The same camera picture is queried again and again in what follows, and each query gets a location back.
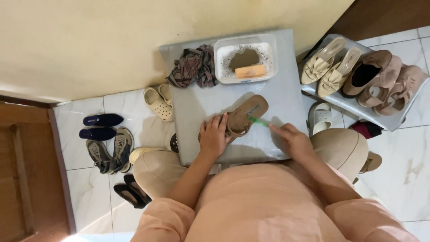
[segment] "navy blue flat shoe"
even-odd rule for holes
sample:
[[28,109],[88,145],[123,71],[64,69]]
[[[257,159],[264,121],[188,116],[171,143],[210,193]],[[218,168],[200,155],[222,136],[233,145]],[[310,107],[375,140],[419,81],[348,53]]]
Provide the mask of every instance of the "navy blue flat shoe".
[[101,127],[101,128],[91,128],[91,129],[82,129],[79,131],[79,137],[81,139],[89,139],[89,140],[110,140],[117,132],[113,128],[109,127]]
[[103,126],[103,127],[112,127],[115,125],[119,125],[124,118],[114,113],[106,113],[100,115],[93,115],[89,117],[85,117],[83,119],[83,125],[85,126]]

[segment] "cloth rag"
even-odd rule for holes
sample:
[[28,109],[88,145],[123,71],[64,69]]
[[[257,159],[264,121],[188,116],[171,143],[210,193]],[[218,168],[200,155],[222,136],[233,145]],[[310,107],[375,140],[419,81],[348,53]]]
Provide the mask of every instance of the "cloth rag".
[[166,80],[172,86],[182,88],[193,82],[199,87],[216,86],[213,47],[204,44],[197,49],[184,49],[181,58],[175,60],[175,67]]

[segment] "person's right hand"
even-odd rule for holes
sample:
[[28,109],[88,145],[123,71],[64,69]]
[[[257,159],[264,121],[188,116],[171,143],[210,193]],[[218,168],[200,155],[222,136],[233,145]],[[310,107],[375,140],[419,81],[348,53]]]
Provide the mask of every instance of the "person's right hand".
[[316,158],[309,137],[298,131],[294,125],[288,123],[278,128],[270,124],[269,128],[281,136],[286,152],[295,161],[303,163]]

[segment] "plastic container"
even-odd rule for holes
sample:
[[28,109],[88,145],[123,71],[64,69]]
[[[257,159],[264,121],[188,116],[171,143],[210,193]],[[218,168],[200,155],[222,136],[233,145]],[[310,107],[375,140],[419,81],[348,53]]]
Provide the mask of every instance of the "plastic container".
[[[235,46],[242,44],[258,44],[258,43],[267,43],[269,48],[267,51],[268,62],[266,65],[266,75],[262,77],[256,78],[236,78],[234,75],[226,77],[222,73],[222,57],[218,51],[222,47],[227,46]],[[278,72],[278,55],[276,51],[276,38],[271,34],[255,34],[255,35],[247,35],[241,37],[233,37],[227,39],[218,40],[214,45],[214,61],[215,61],[215,76],[219,82],[222,84],[237,84],[237,83],[249,83],[256,81],[264,81],[270,79]]]

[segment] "person's left hand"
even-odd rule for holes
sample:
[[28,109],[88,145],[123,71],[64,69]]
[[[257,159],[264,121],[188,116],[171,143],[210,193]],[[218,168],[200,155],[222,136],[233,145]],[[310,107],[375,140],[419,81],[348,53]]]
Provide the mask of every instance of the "person's left hand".
[[200,153],[208,155],[213,159],[217,159],[225,150],[231,137],[225,136],[225,128],[227,125],[227,113],[217,115],[200,125]]

